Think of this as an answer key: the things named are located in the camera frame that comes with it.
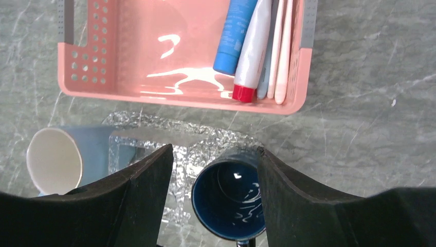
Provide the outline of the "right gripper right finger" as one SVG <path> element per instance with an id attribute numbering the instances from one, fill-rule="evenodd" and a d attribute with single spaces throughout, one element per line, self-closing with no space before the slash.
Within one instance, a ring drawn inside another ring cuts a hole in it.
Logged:
<path id="1" fill-rule="evenodd" d="M 435 246 L 435 188 L 364 198 L 330 188 L 258 148 L 269 246 Z"/>

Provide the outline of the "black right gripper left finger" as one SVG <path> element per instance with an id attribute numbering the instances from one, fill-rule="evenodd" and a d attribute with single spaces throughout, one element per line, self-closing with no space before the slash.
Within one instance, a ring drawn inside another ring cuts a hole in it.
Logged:
<path id="1" fill-rule="evenodd" d="M 1 193 L 1 246 L 156 246 L 173 161 L 168 144 L 64 195 Z"/>

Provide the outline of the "light blue mug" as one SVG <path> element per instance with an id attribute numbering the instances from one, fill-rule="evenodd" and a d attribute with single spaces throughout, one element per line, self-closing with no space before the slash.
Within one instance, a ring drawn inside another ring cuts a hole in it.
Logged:
<path id="1" fill-rule="evenodd" d="M 37 131 L 26 154 L 41 195 L 59 194 L 108 176 L 113 126 L 48 127 Z"/>

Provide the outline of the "pink plastic perforated basket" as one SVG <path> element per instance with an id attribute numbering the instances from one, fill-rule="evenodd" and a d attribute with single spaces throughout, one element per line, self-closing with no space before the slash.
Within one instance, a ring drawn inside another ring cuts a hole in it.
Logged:
<path id="1" fill-rule="evenodd" d="M 317 1 L 293 1 L 285 99 L 241 103 L 213 61 L 228 1 L 88 1 L 87 43 L 74 44 L 73 1 L 57 1 L 58 84 L 67 95 L 289 115 L 304 104 Z"/>

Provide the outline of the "dark blue mug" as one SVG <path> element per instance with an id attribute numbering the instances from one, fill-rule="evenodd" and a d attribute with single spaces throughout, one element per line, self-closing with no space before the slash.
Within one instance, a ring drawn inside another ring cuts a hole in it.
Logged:
<path id="1" fill-rule="evenodd" d="M 191 203 L 199 222 L 214 235 L 256 246 L 265 229 L 256 148 L 231 148 L 196 177 Z"/>

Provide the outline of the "clear textured plastic tray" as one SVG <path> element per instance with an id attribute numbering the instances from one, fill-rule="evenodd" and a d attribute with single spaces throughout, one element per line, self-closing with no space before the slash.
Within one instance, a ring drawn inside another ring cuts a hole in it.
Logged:
<path id="1" fill-rule="evenodd" d="M 113 112 L 103 125 L 115 127 L 110 137 L 109 174 L 173 146 L 173 168 L 162 220 L 187 224 L 193 216 L 191 186 L 197 175 L 220 156 L 256 149 L 261 142 L 249 135 L 139 112 Z"/>

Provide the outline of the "blue toothpaste tube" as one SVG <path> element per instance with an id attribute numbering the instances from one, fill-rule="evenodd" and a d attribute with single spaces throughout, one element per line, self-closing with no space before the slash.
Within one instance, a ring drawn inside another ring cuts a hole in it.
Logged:
<path id="1" fill-rule="evenodd" d="M 213 69 L 233 76 L 257 0 L 231 0 Z"/>

